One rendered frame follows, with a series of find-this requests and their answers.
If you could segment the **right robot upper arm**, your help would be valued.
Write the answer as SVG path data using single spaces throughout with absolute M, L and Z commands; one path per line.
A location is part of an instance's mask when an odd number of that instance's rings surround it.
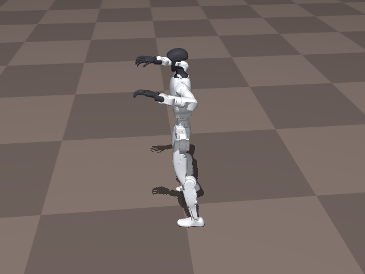
M 179 66 L 180 67 L 183 67 L 183 69 L 184 69 L 184 71 L 188 71 L 188 68 L 189 68 L 189 65 L 187 64 L 187 65 L 183 65 L 183 64 L 181 64 L 181 63 L 179 63 Z

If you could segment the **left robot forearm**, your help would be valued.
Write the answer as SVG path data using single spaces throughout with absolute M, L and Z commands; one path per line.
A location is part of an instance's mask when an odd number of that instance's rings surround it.
M 159 94 L 159 96 L 164 97 L 164 101 L 159 102 L 160 104 L 167 104 L 169 106 L 176 106 L 180 108 L 184 108 L 186 102 L 190 103 L 197 102 L 195 98 L 177 97 L 177 96 L 165 95 L 164 93 Z

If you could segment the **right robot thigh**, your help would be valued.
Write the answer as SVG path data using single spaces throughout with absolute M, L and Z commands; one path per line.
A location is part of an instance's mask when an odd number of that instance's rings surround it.
M 173 127 L 173 131 L 172 131 L 172 148 L 173 148 L 173 145 L 174 145 L 174 141 L 176 140 L 177 138 L 175 137 L 175 125 Z M 190 154 L 186 154 L 187 156 L 187 163 L 188 163 L 188 166 L 190 164 L 192 164 L 192 156 Z

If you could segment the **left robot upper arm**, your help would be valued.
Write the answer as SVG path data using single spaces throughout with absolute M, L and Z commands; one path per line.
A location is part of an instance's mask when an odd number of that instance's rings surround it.
M 195 98 L 194 95 L 191 93 L 190 88 L 186 84 L 184 84 L 182 82 L 179 82 L 176 85 L 175 89 L 176 89 L 176 93 L 180 97 Z M 194 111 L 197 106 L 198 106 L 198 101 L 196 103 L 186 102 L 185 108 L 188 111 Z

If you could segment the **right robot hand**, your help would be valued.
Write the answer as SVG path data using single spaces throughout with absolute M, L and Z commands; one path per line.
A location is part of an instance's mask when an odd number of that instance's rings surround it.
M 136 58 L 136 65 L 138 66 L 141 63 L 146 63 L 146 64 L 143 65 L 143 67 L 145 67 L 146 65 L 148 65 L 150 63 L 154 63 L 155 65 L 160 65 L 160 64 L 162 64 L 162 61 L 157 60 L 156 56 L 154 56 L 154 57 L 138 56 Z

